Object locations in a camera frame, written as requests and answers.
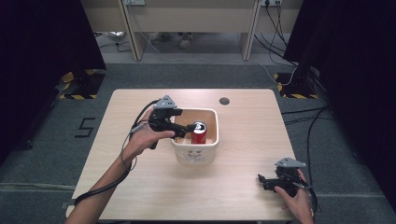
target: human arm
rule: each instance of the human arm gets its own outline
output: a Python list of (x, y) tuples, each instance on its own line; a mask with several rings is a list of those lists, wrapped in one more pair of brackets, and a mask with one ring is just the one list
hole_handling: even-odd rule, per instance
[[(152, 110), (152, 108), (149, 109), (142, 120), (149, 119), (149, 115), (152, 113)], [(125, 164), (126, 166), (131, 164), (132, 160), (136, 156), (142, 154), (146, 148), (151, 147), (158, 140), (172, 137), (174, 135), (175, 133), (171, 131), (154, 132), (147, 124), (143, 125), (142, 129), (132, 135), (129, 143), (123, 149), (122, 153), (114, 160), (111, 166), (90, 190), (99, 189), (116, 181), (125, 173)], [(105, 210), (115, 189), (116, 187), (82, 200), (73, 209), (65, 223), (96, 223), (102, 212)]]
[[(298, 173), (300, 178), (305, 181), (305, 176), (300, 169), (298, 170)], [(290, 197), (289, 194), (279, 186), (275, 187), (275, 191), (285, 201), (282, 209), (290, 209), (294, 216), (303, 224), (314, 223), (308, 194), (306, 193), (305, 189), (297, 189), (297, 194), (293, 198)]]

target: forearm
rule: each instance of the forearm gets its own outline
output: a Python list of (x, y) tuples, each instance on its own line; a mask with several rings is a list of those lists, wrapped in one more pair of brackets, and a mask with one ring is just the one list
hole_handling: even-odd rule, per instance
[[(128, 165), (131, 160), (126, 159), (125, 163)], [(118, 156), (90, 190), (99, 189), (116, 181), (125, 171), (125, 165), (122, 163), (120, 156)], [(116, 187), (82, 200), (69, 215), (66, 223), (96, 223), (105, 210)]]

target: gray carpet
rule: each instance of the gray carpet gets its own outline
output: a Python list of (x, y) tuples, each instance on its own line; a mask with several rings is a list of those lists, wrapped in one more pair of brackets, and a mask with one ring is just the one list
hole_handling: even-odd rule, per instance
[[(287, 66), (267, 66), (267, 69), (271, 76), (292, 71)], [(103, 72), (106, 77), (96, 99), (57, 99), (32, 139), (34, 147), (13, 151), (0, 168), (2, 223), (64, 222), (64, 203), (72, 196), (111, 93), (116, 89), (271, 89), (276, 92), (282, 112), (327, 104), (323, 98), (280, 97), (276, 84), (258, 65), (108, 64)], [(285, 114), (283, 118), (290, 121), (309, 118), (315, 113)], [(321, 208), (317, 223), (396, 223), (395, 213), (370, 171), (354, 157), (331, 111), (324, 111), (320, 117), (310, 135), (312, 181)], [(93, 127), (91, 136), (75, 138), (87, 133), (78, 129), (84, 118), (95, 118), (85, 122)], [(299, 161), (307, 162), (306, 141), (311, 122), (312, 119), (287, 125)]]

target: red can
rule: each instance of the red can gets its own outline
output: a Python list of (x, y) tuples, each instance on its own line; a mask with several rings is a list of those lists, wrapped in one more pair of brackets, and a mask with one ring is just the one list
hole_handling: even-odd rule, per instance
[(206, 124), (202, 121), (195, 121), (195, 130), (191, 133), (192, 144), (205, 144), (206, 143)]

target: wooden table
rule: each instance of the wooden table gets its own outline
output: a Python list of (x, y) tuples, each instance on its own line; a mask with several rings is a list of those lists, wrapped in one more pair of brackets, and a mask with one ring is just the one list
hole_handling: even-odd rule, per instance
[[(183, 107), (211, 108), (219, 116), (216, 158), (206, 167), (177, 162), (170, 139), (147, 149), (119, 184), (101, 219), (288, 220), (282, 200), (264, 190), (257, 174), (275, 178), (276, 161), (294, 158), (271, 90), (116, 90), (93, 142), (73, 198), (86, 192), (119, 156), (136, 116), (166, 94)], [(219, 99), (227, 97), (228, 105)], [(67, 215), (73, 206), (67, 209)]]

